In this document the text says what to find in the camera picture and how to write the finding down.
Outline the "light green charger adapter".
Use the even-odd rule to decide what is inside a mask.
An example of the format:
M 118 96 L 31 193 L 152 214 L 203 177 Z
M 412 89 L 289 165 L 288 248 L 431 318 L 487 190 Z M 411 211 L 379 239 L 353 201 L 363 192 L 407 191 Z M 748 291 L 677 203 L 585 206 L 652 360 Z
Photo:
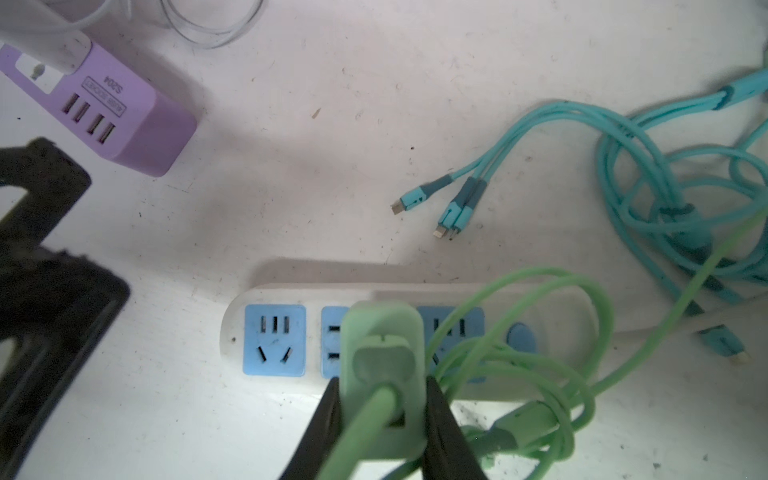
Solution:
M 403 301 L 360 301 L 340 330 L 342 425 L 348 428 L 380 387 L 396 395 L 395 411 L 364 452 L 365 460 L 413 459 L 426 446 L 425 337 L 422 317 Z

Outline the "white power strip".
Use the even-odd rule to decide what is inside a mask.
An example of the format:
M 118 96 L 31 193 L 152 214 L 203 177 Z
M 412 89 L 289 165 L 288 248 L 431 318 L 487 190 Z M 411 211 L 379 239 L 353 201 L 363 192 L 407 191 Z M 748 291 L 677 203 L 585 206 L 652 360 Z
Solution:
M 268 284 L 236 297 L 220 331 L 223 362 L 241 378 L 270 392 L 321 394 L 340 374 L 341 321 L 361 301 L 402 301 L 433 333 L 478 284 L 315 283 Z M 501 336 L 510 347 L 558 359 L 581 369 L 594 350 L 598 319 L 575 287 L 537 301 Z

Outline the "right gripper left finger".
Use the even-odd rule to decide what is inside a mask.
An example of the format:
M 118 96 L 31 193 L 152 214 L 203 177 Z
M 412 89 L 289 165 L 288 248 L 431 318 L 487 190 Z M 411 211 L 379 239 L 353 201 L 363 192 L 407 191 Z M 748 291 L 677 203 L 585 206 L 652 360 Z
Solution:
M 340 380 L 328 383 L 280 480 L 316 479 L 342 431 Z

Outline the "white charger plug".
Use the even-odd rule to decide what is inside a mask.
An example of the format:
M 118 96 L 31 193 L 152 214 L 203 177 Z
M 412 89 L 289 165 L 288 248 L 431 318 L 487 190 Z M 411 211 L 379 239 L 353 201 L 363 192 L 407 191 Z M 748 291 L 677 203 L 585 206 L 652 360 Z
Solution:
M 65 75 L 77 71 L 92 49 L 91 40 L 80 31 L 12 33 L 9 28 L 2 27 L 1 40 Z

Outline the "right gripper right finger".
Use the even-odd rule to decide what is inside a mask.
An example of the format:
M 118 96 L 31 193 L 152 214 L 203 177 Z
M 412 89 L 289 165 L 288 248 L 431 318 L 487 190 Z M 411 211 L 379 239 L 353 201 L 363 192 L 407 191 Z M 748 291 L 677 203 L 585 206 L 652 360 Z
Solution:
M 424 479 L 487 479 L 433 376 L 426 377 L 425 432 Z

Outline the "purple power strip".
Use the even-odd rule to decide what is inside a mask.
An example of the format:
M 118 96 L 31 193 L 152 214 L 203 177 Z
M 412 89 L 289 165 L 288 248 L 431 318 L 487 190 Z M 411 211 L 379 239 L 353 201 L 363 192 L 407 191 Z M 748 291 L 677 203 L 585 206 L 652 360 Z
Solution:
M 63 75 L 10 45 L 1 71 L 99 157 L 152 177 L 167 173 L 197 128 L 194 115 L 94 43 Z

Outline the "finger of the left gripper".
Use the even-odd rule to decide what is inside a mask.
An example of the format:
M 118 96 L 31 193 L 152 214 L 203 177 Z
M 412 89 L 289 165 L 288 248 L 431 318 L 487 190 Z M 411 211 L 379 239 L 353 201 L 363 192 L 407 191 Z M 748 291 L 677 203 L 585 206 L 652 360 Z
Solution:
M 130 287 L 84 256 L 43 247 L 91 185 L 51 140 L 2 148 L 1 185 L 24 193 L 1 217 L 1 476 L 13 479 Z

